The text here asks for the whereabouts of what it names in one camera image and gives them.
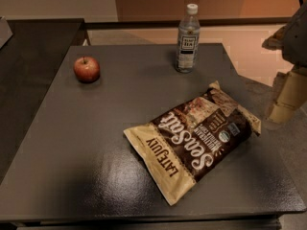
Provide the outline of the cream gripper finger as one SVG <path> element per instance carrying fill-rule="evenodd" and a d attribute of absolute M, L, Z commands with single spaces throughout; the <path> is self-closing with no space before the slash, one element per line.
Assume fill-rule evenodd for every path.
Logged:
<path fill-rule="evenodd" d="M 266 120 L 274 124 L 284 124 L 306 102 L 307 68 L 293 68 L 288 73 L 278 72 L 273 82 Z"/>

